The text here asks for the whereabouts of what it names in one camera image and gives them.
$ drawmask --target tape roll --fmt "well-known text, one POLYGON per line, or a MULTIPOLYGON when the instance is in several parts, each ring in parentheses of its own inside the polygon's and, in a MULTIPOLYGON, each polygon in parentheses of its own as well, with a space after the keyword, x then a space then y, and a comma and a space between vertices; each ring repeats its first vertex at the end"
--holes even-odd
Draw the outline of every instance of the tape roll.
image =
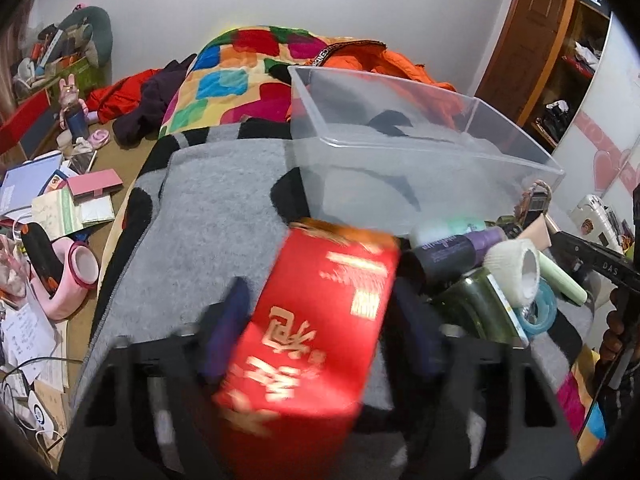
POLYGON ((538 307, 538 312, 535 323, 524 319, 522 312, 516 310, 516 316, 520 321, 522 329, 527 333, 527 336, 530 337, 545 333, 549 330, 558 314, 558 298, 556 298, 553 289, 543 278, 540 278, 540 288, 536 294, 536 306, 538 307))
POLYGON ((507 240, 487 252, 483 265, 492 273, 513 308, 529 306, 538 293, 538 250, 528 238, 507 240))

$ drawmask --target red jacket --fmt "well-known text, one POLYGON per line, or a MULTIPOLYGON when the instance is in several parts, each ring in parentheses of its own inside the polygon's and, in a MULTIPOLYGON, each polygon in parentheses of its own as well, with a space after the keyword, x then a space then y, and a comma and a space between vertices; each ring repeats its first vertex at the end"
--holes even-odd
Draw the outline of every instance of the red jacket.
POLYGON ((93 90, 85 99, 92 112, 98 112, 101 123, 128 114, 140 104, 142 83, 160 70, 149 69, 121 79, 107 88, 93 90))

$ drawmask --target blue tape roll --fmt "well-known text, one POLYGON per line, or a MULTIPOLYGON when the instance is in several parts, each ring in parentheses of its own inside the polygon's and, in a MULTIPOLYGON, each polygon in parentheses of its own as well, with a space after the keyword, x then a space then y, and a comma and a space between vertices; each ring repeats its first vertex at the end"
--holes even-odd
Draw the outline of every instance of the blue tape roll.
POLYGON ((538 306, 538 322, 536 324, 531 324, 524 319, 520 309, 515 310, 522 329, 529 337, 545 333, 549 330, 556 320, 556 314, 558 313, 558 299, 556 298, 556 294, 543 278, 540 278, 540 285, 538 286, 538 293, 536 294, 536 305, 538 306))

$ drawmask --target white wall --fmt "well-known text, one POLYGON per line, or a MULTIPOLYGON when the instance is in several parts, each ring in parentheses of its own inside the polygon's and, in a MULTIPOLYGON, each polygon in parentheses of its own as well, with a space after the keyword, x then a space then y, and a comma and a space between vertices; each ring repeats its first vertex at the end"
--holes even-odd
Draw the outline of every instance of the white wall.
POLYGON ((31 21, 59 22, 78 3, 110 14, 114 80, 197 52, 224 29, 267 24, 384 41, 474 92, 504 22, 496 25, 504 0, 37 0, 31 21))

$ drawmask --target purple bottle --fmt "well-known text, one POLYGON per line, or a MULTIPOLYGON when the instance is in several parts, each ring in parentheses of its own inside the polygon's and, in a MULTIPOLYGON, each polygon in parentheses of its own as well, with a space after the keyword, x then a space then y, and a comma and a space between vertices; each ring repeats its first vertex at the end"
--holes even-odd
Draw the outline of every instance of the purple bottle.
POLYGON ((500 227, 443 238, 405 252, 398 274, 409 277, 418 288, 455 282, 482 264, 487 251, 504 240, 506 235, 500 227))

